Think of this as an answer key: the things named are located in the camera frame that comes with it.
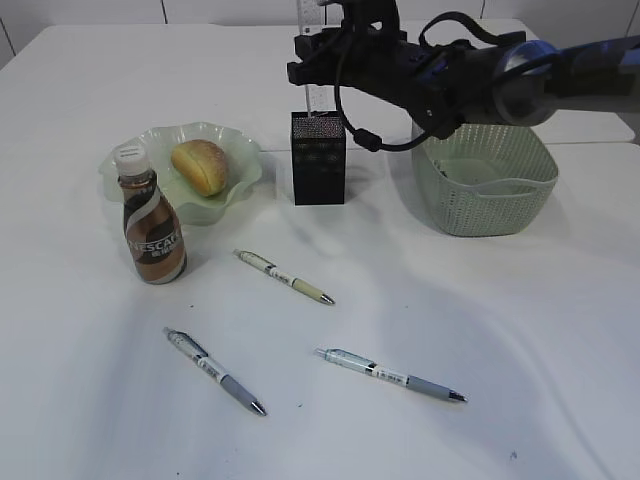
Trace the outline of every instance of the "robotic arm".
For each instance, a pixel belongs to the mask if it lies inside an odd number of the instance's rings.
[[[558,109],[640,111],[640,37],[556,50],[526,41],[524,32],[495,36],[470,17],[448,12],[431,21],[419,44],[400,30],[395,0],[335,0],[339,28],[295,38],[300,63],[289,63],[294,85],[333,85],[336,109],[356,143],[370,150],[403,151],[429,136],[444,139],[463,123],[533,126]],[[432,46],[425,32],[438,22],[462,23],[493,45],[467,40]],[[376,29],[374,23],[380,22]],[[387,145],[348,121],[341,87],[353,87],[404,108],[424,133],[403,145]]]

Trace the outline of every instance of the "green bowl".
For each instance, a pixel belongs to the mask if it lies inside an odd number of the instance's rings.
[[[226,188],[217,195],[198,194],[171,164],[171,151],[189,140],[209,140],[222,148],[229,165]],[[226,208],[243,198],[243,193],[262,176],[260,147],[233,128],[197,122],[176,127],[147,130],[125,144],[143,145],[158,174],[158,185],[184,225],[211,225],[222,218]],[[100,165],[104,195],[107,200],[122,203],[118,172],[111,151]]]

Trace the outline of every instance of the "white ruler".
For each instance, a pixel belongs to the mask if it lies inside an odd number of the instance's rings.
[[[327,16],[327,7],[318,3],[322,0],[296,0],[298,3],[298,29],[300,35],[315,35],[322,31]],[[327,87],[305,85],[304,94],[307,101],[307,115],[329,111]]]

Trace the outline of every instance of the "green basket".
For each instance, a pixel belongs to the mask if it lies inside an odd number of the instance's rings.
[[[422,131],[414,125],[414,135]],[[450,235],[487,237],[523,230],[549,198],[558,166],[530,128],[463,125],[413,150],[418,189]]]

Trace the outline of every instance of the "pen tip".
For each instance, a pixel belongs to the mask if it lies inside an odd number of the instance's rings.
[[[267,411],[262,405],[260,405],[260,402],[251,402],[251,408],[253,408],[253,411],[261,417],[267,416]]]
[[[464,402],[467,403],[467,397],[465,397],[464,395],[460,395],[458,392],[451,392],[449,393],[449,398],[451,400],[455,400],[456,402]]]
[[[331,298],[329,295],[327,295],[326,293],[322,294],[322,297],[320,297],[322,299],[322,303],[324,303],[325,305],[335,305],[336,302],[333,298]]]

